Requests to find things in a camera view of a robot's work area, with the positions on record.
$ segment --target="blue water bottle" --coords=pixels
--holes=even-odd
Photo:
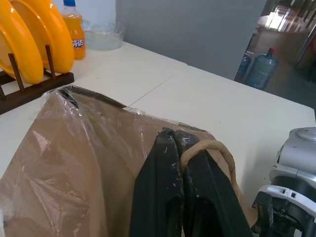
[[[250,63],[251,63],[250,55],[245,53],[242,58],[241,64],[238,68],[238,71],[236,73],[234,81],[243,82],[243,78],[246,75],[246,72],[248,70]]]
[[[245,81],[246,85],[259,90],[266,88],[269,79],[278,65],[277,60],[273,57],[274,51],[274,48],[270,48],[267,54],[256,57]]]

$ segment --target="dish rack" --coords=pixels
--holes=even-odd
[[[45,92],[49,90],[56,89],[58,87],[70,84],[75,81],[73,73],[65,73],[60,74],[58,76],[55,74],[53,59],[49,45],[46,45],[45,49],[47,53],[50,72],[44,69],[44,75],[48,76],[49,78],[42,81],[39,84],[31,85],[26,88],[24,88],[23,86],[21,75],[19,73],[19,69],[13,53],[8,54],[10,63],[12,65],[16,77],[16,82],[19,85],[19,90],[11,94],[5,95],[2,89],[2,85],[15,81],[15,79],[10,77],[5,72],[0,72],[0,115],[10,110],[13,110],[21,105],[24,105],[32,100],[40,98]]]

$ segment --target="orange soda bottle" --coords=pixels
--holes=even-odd
[[[64,0],[64,10],[61,14],[73,40],[75,59],[81,60],[85,57],[85,41],[81,27],[82,16],[76,10],[75,0]]]

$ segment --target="bottle cap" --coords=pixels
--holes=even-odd
[[[75,0],[64,0],[65,6],[76,6]]]

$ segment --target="bottle label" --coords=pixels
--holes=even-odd
[[[73,40],[73,47],[74,49],[84,48],[84,39],[74,39]]]

